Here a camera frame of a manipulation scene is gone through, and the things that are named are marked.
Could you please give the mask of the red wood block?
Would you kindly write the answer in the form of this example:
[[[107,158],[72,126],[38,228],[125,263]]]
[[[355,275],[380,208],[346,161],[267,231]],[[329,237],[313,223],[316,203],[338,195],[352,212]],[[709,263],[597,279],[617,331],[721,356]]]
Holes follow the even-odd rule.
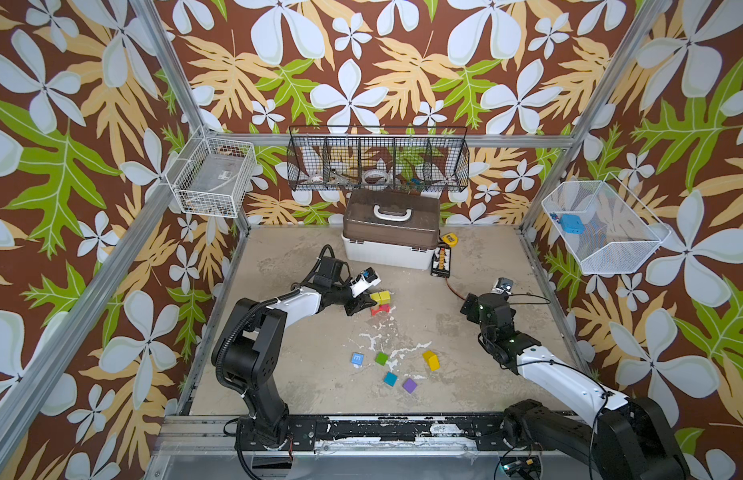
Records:
[[[376,316],[377,314],[381,313],[389,313],[391,312],[391,305],[389,304],[383,304],[375,306],[374,308],[371,308],[371,315]]]

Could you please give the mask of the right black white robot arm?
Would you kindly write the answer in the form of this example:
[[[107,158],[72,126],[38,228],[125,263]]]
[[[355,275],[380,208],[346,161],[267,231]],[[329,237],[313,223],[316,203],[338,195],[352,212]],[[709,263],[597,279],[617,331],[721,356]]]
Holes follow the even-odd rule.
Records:
[[[573,417],[535,400],[503,412],[503,441],[511,449],[553,449],[603,479],[687,479],[691,470],[657,402],[633,399],[557,358],[515,327],[509,293],[469,294],[461,313],[479,326],[477,341],[501,368],[545,389]]]

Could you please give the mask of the yellow wood block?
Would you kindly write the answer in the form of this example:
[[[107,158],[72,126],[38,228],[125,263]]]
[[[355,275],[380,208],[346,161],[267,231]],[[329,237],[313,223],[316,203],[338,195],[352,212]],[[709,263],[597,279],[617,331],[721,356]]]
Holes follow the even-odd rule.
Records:
[[[433,351],[426,351],[423,354],[423,360],[425,360],[425,363],[427,363],[427,367],[429,367],[429,370],[431,371],[437,371],[439,368],[441,368],[441,362],[439,362],[439,356],[435,354]]]

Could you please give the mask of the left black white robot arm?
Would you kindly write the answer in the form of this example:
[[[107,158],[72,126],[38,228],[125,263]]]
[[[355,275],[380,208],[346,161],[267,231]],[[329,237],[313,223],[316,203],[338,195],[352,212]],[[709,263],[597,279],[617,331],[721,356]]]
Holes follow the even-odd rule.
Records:
[[[324,252],[290,292],[239,300],[213,350],[219,384],[243,398],[254,438],[263,446],[280,446],[288,436],[289,407],[274,380],[286,329],[333,305],[343,306],[349,316],[375,305],[370,290],[381,282],[375,269],[343,278],[346,266]]]

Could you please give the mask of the blue letter cube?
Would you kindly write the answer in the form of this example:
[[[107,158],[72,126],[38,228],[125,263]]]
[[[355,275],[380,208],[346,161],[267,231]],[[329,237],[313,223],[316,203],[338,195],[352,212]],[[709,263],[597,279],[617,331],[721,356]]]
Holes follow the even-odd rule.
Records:
[[[361,353],[353,353],[351,357],[351,364],[355,368],[361,368],[364,364],[364,358],[365,356],[363,356],[363,354]]]

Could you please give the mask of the purple wood cube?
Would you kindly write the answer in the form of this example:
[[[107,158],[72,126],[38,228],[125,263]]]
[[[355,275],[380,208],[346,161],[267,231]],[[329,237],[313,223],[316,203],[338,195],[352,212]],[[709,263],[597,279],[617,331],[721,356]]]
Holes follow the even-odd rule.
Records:
[[[405,382],[403,382],[403,389],[407,391],[409,394],[413,394],[415,390],[417,389],[417,382],[413,380],[413,378],[407,378]]]

